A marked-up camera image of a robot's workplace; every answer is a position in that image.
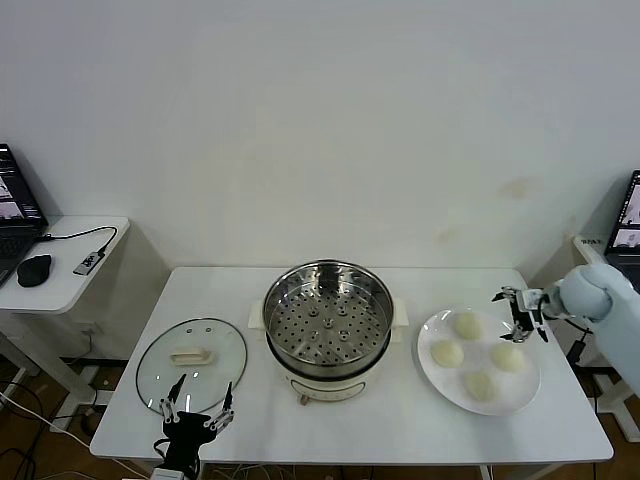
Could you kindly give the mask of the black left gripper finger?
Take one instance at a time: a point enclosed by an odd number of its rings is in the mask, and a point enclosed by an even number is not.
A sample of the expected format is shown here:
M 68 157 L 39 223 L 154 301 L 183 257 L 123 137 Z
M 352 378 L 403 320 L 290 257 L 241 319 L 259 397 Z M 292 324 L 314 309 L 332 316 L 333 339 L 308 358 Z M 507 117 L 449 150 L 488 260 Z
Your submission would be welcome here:
M 160 399 L 160 409 L 165 424 L 173 424 L 179 421 L 176 410 L 176 400 L 180 394 L 186 375 L 182 374 L 179 380 L 170 388 L 168 395 Z
M 224 430 L 233 421 L 234 411 L 232 409 L 232 390 L 233 383 L 230 382 L 227 387 L 221 411 L 215 417 L 205 423 L 205 426 L 210 430 Z

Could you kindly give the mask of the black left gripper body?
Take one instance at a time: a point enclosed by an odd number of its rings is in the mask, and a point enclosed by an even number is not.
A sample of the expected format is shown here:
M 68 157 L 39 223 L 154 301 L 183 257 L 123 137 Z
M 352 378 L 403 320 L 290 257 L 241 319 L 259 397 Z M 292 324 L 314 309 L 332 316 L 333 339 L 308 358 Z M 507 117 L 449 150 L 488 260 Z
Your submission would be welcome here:
M 195 466 L 199 450 L 214 440 L 209 415 L 180 411 L 163 421 L 163 434 L 169 440 L 164 464 L 168 466 Z

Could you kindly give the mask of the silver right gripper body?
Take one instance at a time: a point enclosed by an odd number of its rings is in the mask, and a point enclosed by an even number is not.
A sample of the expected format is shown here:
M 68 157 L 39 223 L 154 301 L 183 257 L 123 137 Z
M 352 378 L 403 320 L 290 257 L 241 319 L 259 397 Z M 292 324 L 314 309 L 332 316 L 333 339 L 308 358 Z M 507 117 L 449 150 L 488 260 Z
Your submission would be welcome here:
M 520 290 L 517 293 L 517 324 L 542 325 L 550 296 L 541 289 Z

